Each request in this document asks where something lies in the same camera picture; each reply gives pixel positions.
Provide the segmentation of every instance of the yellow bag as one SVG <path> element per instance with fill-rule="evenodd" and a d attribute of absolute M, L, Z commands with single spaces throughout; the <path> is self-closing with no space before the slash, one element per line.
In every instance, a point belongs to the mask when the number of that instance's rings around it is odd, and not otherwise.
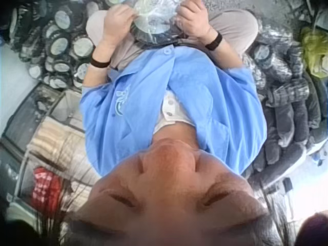
<path fill-rule="evenodd" d="M 328 76 L 328 68 L 324 68 L 328 59 L 328 33 L 309 27 L 301 32 L 304 59 L 312 75 L 318 78 Z"/>

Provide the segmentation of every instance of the neck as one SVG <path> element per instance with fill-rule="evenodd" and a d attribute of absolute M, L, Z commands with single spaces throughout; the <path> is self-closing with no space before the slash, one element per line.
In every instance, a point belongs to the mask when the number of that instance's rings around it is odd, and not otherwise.
<path fill-rule="evenodd" d="M 180 140 L 194 149 L 199 149 L 195 128 L 184 122 L 177 122 L 174 125 L 161 128 L 153 135 L 152 143 L 164 138 Z"/>

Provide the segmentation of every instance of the embroidered logo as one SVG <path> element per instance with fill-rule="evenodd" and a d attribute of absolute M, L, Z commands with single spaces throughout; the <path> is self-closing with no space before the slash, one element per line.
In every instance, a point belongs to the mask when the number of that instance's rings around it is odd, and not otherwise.
<path fill-rule="evenodd" d="M 130 85 L 128 85 L 123 91 L 116 91 L 117 100 L 115 104 L 115 111 L 117 115 L 123 115 L 123 106 L 128 99 L 129 91 Z"/>

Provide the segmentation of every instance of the floor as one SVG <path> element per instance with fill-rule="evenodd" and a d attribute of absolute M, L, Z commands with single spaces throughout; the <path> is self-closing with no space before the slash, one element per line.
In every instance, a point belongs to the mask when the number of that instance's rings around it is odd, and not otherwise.
<path fill-rule="evenodd" d="M 294 33 L 299 32 L 298 19 L 307 19 L 305 11 L 306 0 L 204 0 L 209 11 L 242 8 L 265 17 L 277 23 L 291 26 Z"/>

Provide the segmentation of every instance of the beige pants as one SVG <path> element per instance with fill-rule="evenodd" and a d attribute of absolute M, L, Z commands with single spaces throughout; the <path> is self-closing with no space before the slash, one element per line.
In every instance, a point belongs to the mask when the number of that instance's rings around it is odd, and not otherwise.
<path fill-rule="evenodd" d="M 98 45 L 104 29 L 105 10 L 94 13 L 87 22 L 87 34 Z M 258 24 L 255 17 L 246 10 L 236 9 L 216 12 L 209 15 L 211 26 L 219 31 L 238 54 L 245 52 L 255 40 L 258 33 Z M 208 54 L 206 48 L 193 38 L 181 39 L 179 43 L 195 45 L 199 50 Z M 111 67 L 124 69 L 133 59 L 142 53 L 143 49 L 135 44 L 134 37 L 129 33 L 123 42 L 116 48 Z"/>

